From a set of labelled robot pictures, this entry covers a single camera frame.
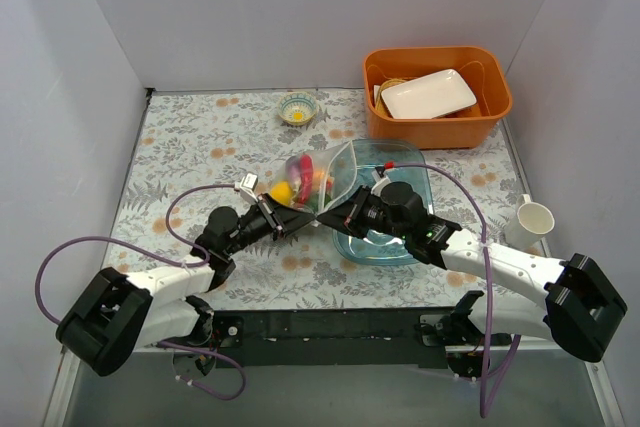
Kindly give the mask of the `dark green lime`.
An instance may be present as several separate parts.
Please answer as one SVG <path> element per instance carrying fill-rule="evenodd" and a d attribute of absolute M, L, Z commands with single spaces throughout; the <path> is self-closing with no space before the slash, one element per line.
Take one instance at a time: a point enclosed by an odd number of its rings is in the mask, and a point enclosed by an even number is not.
<path fill-rule="evenodd" d="M 320 191 L 313 192 L 305 206 L 314 212 L 321 212 L 332 201 L 332 190 L 327 188 L 323 196 Z"/>

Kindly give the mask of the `clear zip top bag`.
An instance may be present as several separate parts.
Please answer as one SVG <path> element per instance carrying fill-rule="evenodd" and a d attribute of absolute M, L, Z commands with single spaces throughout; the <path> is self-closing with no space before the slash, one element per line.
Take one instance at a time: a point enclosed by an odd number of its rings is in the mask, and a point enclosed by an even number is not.
<path fill-rule="evenodd" d="M 290 156 L 274 172 L 267 193 L 280 204 L 320 214 L 344 200 L 357 178 L 351 141 Z"/>

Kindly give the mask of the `orange peach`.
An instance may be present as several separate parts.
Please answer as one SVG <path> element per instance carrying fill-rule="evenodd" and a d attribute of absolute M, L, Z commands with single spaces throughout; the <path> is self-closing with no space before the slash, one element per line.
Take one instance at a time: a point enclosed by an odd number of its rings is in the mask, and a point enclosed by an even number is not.
<path fill-rule="evenodd" d="M 315 170 L 313 173 L 312 186 L 319 189 L 326 181 L 326 172 L 324 170 Z"/>

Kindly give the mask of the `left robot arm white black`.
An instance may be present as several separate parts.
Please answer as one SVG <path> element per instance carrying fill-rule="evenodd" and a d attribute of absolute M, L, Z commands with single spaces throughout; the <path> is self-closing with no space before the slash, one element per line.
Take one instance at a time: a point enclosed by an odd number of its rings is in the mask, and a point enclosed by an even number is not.
<path fill-rule="evenodd" d="M 264 237 L 283 238 L 314 219 L 314 212 L 284 206 L 267 194 L 244 215 L 218 207 L 183 263 L 96 274 L 60 322 L 56 339 L 100 376 L 118 370 L 134 350 L 165 340 L 208 346 L 214 311 L 202 296 L 234 271 L 233 254 Z"/>

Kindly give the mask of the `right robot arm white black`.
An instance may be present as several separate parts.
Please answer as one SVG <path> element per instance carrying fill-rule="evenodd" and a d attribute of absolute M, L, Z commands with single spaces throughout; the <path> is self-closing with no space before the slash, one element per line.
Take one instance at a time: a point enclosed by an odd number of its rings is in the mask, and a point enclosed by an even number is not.
<path fill-rule="evenodd" d="M 486 244 L 459 224 L 429 213 L 405 182 L 392 182 L 380 193 L 361 187 L 317 219 L 352 237 L 376 231 L 399 238 L 423 264 L 468 273 L 514 292 L 504 300 L 489 300 L 484 291 L 465 294 L 431 329 L 449 342 L 471 345 L 492 334 L 522 335 L 552 340 L 572 356 L 596 363 L 627 312 L 590 257 L 560 260 Z"/>

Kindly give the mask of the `red chili pepper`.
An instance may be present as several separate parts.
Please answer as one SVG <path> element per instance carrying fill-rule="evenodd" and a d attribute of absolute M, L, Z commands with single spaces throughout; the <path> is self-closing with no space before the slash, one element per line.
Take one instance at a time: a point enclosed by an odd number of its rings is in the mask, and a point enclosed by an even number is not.
<path fill-rule="evenodd" d="M 310 155 L 304 154 L 299 159 L 300 186 L 297 191 L 297 201 L 306 203 L 313 190 L 313 160 Z"/>

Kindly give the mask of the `purple eggplant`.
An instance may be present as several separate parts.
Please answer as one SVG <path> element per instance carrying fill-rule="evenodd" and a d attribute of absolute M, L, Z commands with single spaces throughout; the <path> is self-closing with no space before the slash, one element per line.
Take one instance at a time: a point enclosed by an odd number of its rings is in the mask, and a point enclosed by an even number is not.
<path fill-rule="evenodd" d="M 299 184 L 301 181 L 301 171 L 300 171 L 300 157 L 292 156 L 288 158 L 285 162 L 285 176 L 286 181 L 294 186 Z"/>

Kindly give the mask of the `yellow lemon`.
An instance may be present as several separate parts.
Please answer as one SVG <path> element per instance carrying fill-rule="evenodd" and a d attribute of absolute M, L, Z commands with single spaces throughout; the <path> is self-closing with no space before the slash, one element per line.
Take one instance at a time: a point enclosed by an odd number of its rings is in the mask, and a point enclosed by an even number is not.
<path fill-rule="evenodd" d="M 269 195 L 278 203 L 290 206 L 295 192 L 287 181 L 280 181 L 272 185 Z"/>

